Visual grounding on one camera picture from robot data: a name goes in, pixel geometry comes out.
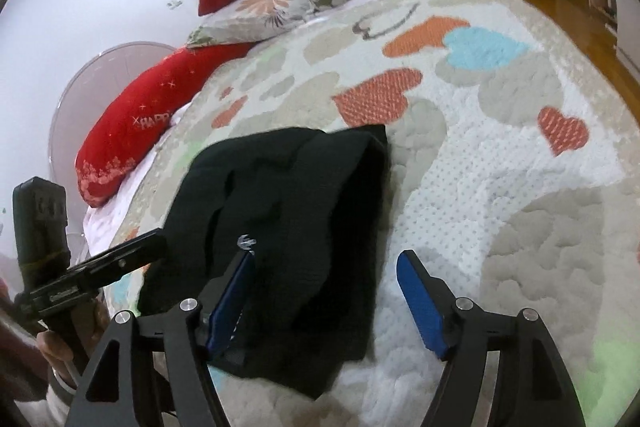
human hand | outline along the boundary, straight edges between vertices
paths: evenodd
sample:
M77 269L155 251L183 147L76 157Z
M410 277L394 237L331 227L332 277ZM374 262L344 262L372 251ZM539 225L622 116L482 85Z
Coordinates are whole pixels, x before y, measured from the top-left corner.
M73 309L71 318L76 325L78 337L90 357L102 338L102 334L109 326L110 319L107 307L94 299ZM47 330L38 333L36 345L60 377L69 386L75 387L76 385L66 368L66 363L74 359L74 354L66 342L57 333Z

wooden floor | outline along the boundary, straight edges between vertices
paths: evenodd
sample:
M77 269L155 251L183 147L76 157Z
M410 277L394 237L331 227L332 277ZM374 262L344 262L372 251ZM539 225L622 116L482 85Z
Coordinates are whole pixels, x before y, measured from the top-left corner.
M640 124L640 84L616 57L616 38L581 0L525 0L553 19L609 79Z

quilted blanket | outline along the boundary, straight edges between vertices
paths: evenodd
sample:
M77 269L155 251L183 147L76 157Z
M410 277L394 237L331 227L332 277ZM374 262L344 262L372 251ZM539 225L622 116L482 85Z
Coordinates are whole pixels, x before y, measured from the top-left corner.
M386 124L392 169L370 355L316 401L212 377L234 426L417 426L443 364L398 283L414 249L488 311L537 309L591 427L640 387L640 136L607 81L521 0L375 0L266 42L209 79L165 142L114 243L161 226L207 145L284 126ZM135 311L143 273L107 290ZM475 422L486 421L496 360Z

screw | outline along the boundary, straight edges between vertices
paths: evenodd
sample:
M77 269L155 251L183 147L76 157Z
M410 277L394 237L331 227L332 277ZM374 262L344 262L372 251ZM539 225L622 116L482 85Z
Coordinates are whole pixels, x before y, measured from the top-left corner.
M539 317L538 312L531 308L524 308L522 310L522 316L530 322L535 322Z
M120 312L116 315L116 322L118 324L124 324L126 322L129 322L129 319L131 318L131 314L129 312Z
M474 307L474 302L467 297L458 297L456 299L456 307L459 310L468 311Z
M183 312L190 312L191 310L194 310L197 305L198 301L196 301L196 299L185 299L180 303L180 309Z

black towel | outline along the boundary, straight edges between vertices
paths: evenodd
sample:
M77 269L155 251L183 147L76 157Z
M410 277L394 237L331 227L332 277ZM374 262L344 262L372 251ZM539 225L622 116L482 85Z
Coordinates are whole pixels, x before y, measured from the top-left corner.
M202 151L164 224L169 257L150 267L143 314L197 296L239 241L255 241L257 282L226 353L212 364L318 397L364 357L376 286L385 128L288 128Z

